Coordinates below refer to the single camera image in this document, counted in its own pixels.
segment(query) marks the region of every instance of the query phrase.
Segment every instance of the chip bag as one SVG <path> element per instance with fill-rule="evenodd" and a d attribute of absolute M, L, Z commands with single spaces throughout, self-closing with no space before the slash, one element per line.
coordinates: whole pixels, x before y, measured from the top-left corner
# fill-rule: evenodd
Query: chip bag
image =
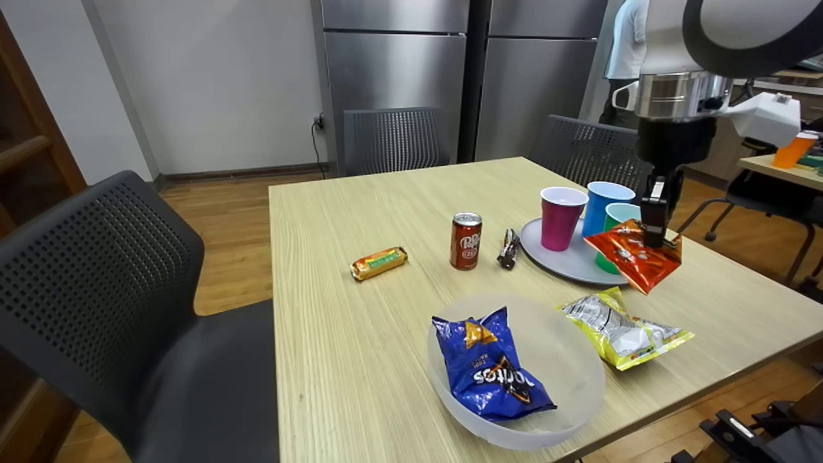
<path fill-rule="evenodd" d="M 616 372 L 644 366 L 695 338 L 693 333 L 628 314 L 621 288 L 583 297 L 564 306 L 564 314 Z"/>
<path fill-rule="evenodd" d="M 483 320 L 432 316 L 452 397 L 479 417 L 517 420 L 555 409 L 544 384 L 520 369 L 506 309 Z"/>
<path fill-rule="evenodd" d="M 609 233 L 587 237 L 587 246 L 599 249 L 640 294 L 649 294 L 681 264 L 681 242 L 645 248 L 639 221 L 623 221 Z"/>

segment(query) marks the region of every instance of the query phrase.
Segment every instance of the wooden table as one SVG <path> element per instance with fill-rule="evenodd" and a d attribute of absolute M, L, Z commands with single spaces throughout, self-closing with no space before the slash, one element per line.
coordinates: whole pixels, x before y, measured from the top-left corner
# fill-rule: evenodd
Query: wooden table
<path fill-rule="evenodd" d="M 774 159 L 774 156 L 770 156 L 770 158 L 743 158 L 740 168 L 823 194 L 823 177 L 817 176 L 815 168 L 794 166 L 789 171 L 781 171 L 781 168 L 771 166 L 771 159 Z"/>
<path fill-rule="evenodd" d="M 541 215 L 537 190 L 571 185 L 496 159 L 270 188 L 279 417 L 284 462 L 553 462 L 583 455 L 743 372 L 821 338 L 823 306 L 695 242 L 684 266 L 628 306 L 698 338 L 650 366 L 607 372 L 605 408 L 544 454 L 486 445 L 451 420 L 428 378 L 429 316 L 477 294 L 569 303 L 594 288 L 520 256 L 496 266 L 504 229 Z M 447 264 L 455 212 L 483 215 L 477 271 Z M 405 246 L 408 266 L 356 283 L 356 257 Z"/>

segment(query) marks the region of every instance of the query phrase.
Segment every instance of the wooden door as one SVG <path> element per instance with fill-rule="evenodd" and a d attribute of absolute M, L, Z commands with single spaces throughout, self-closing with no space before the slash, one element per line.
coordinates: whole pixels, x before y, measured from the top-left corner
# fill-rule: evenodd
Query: wooden door
<path fill-rule="evenodd" d="M 86 188 L 0 13 L 0 240 Z M 0 462 L 52 462 L 78 409 L 0 351 Z"/>

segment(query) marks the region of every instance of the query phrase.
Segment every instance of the stainless steel refrigerator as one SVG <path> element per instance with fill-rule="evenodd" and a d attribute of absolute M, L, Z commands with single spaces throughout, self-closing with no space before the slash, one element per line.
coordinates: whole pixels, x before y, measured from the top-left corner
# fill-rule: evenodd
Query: stainless steel refrigerator
<path fill-rule="evenodd" d="M 580 117 L 605 5 L 315 0 L 329 166 L 347 171 L 352 134 L 396 111 L 438 113 L 451 162 L 529 156 L 546 113 Z"/>

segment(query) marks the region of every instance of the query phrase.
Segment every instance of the chair backrest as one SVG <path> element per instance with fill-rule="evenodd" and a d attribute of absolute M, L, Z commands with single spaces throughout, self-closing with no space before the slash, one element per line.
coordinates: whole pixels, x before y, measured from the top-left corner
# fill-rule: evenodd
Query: chair backrest
<path fill-rule="evenodd" d="M 444 117 L 438 108 L 343 113 L 343 166 L 351 176 L 447 166 Z"/>
<path fill-rule="evenodd" d="M 550 113 L 532 162 L 574 180 L 609 180 L 645 190 L 650 166 L 639 158 L 639 131 L 623 127 L 587 125 Z"/>
<path fill-rule="evenodd" d="M 201 237 L 135 172 L 0 242 L 0 348 L 135 444 L 141 384 L 192 321 Z"/>

